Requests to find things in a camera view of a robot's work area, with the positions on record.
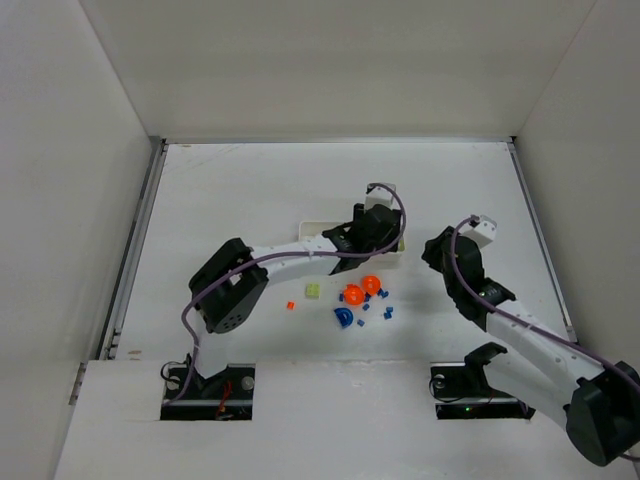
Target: yellow-green cube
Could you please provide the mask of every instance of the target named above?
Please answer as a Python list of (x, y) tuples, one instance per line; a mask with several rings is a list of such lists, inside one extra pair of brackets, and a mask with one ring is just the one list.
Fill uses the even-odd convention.
[(320, 298), (320, 284), (307, 283), (307, 288), (304, 291), (304, 295), (307, 298)]

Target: red wire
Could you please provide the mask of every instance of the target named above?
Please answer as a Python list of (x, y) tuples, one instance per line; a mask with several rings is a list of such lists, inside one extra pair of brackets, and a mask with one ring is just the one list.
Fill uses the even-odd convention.
[(227, 383), (225, 383), (222, 386), (222, 389), (223, 389), (222, 398), (220, 399), (220, 403), (218, 404), (218, 410), (216, 411), (216, 418), (218, 418), (218, 415), (222, 413), (222, 410), (224, 409), (224, 402), (226, 402), (229, 396), (231, 395), (231, 392), (232, 392), (231, 381), (227, 381)]

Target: white table surface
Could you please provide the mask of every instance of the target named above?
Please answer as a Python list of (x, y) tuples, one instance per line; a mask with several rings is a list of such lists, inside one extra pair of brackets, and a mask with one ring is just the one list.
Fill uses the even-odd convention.
[[(395, 183), (406, 203), (399, 268), (370, 263), (318, 279), (319, 300), (304, 299), (306, 279), (268, 288), (245, 324), (213, 337), (221, 367), (257, 361), (254, 419), (159, 422), (159, 367), (190, 350), (178, 317), (193, 273), (234, 236), (276, 245), (295, 240), (301, 221), (349, 220), (370, 181)], [(635, 478), (621, 460), (592, 466), (539, 414), (532, 422), (436, 419), (429, 362), (460, 360), (490, 337), (456, 312), (420, 255), (427, 239), (469, 213), (499, 224), (483, 251), (488, 275), (564, 335), (503, 143), (171, 146), (118, 361), (89, 366), (56, 479)], [(365, 327), (342, 330), (332, 312), (338, 290), (368, 273), (391, 294), (361, 315)], [(385, 321), (387, 304), (395, 311)]]
[[(406, 204), (407, 251), (398, 268), (368, 262), (341, 275), (268, 287), (241, 327), (212, 339), (221, 368), (274, 357), (462, 359), (491, 337), (457, 313), (442, 277), (420, 256), (426, 240), (470, 213), (498, 222), (497, 240), (483, 250), (487, 275), (566, 335), (505, 143), (172, 145), (117, 358), (183, 359), (190, 350), (179, 320), (190, 298), (187, 283), (226, 240), (279, 245), (297, 239), (302, 221), (348, 221), (371, 181), (395, 183)], [(370, 273), (390, 296), (357, 314), (363, 328), (342, 330), (333, 314), (339, 289)], [(319, 300), (304, 298), (309, 281), (321, 283)], [(288, 301), (295, 310), (287, 310)], [(392, 320), (381, 316), (386, 305), (395, 309)]]
[(436, 419), (423, 361), (265, 361), (253, 420), (158, 421), (161, 361), (92, 362), (56, 480), (632, 480), (551, 420)]

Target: white wall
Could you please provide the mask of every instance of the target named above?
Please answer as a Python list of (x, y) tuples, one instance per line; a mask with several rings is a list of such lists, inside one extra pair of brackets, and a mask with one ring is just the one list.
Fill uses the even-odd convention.
[(517, 147), (580, 339), (640, 369), (640, 2), (600, 0)]
[(82, 0), (147, 131), (515, 134), (594, 0)]
[(52, 474), (149, 154), (77, 0), (0, 3), (0, 478)]

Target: blue block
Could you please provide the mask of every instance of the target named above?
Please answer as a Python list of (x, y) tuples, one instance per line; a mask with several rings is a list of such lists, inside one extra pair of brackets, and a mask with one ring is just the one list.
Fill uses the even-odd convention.
[(342, 328), (347, 328), (353, 323), (353, 313), (348, 308), (336, 308), (333, 313), (336, 314)]

